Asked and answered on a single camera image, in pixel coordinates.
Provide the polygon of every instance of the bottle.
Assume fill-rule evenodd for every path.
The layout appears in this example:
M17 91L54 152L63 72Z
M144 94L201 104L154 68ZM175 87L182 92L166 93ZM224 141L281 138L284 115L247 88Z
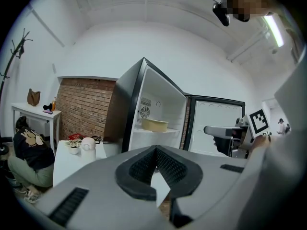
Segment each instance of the bottle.
M56 98L54 97L53 101L52 101L52 109L51 111L53 112L56 109Z

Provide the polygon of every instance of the mini fridge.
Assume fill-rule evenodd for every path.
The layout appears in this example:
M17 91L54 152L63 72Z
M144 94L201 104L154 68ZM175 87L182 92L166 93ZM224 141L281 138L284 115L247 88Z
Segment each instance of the mini fridge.
M191 152L226 156L203 128L234 126L244 114L244 102L186 94L143 58L116 81L106 117L104 148L106 155L112 156L151 145L178 149L181 145ZM143 118L167 121L167 131L144 130Z

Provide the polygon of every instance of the beige container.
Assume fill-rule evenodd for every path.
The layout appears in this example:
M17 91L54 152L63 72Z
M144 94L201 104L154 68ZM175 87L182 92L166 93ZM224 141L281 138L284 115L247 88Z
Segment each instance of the beige container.
M167 131L168 122L158 121L148 118L142 119L142 128L146 130L150 130L152 132L160 132L164 133Z

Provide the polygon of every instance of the coat rack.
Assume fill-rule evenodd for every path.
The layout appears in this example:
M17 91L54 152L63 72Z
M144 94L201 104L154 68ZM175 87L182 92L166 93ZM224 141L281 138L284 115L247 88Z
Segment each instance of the coat rack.
M12 56L10 58L10 61L7 65L6 69L5 69L4 74L0 73L0 75L3 77L2 83L1 83L1 89L0 89L0 106L1 106L1 98L2 98L2 91L3 91L3 87L4 87L4 82L5 82L6 79L10 78L10 77L7 76L7 74L8 74L10 65L11 65L14 57L16 56L16 57L20 58L21 55L24 53L24 43L25 43L25 41L33 41L32 39L26 39L26 37L28 36L29 33L30 32L28 32L26 35L24 35L24 33L23 33L23 37L22 37L20 43L17 45L16 48L15 48L14 41L12 40L12 43L13 43L13 50L11 49ZM0 155L4 155L8 152L9 152L9 148L8 148L8 146L6 146L2 143L1 132L0 132Z

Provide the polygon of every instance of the white thermos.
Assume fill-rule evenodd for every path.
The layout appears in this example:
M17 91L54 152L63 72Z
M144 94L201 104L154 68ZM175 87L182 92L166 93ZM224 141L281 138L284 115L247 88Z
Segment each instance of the white thermos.
M94 162L96 160L96 143L93 138L83 138L81 142L81 159L84 164Z

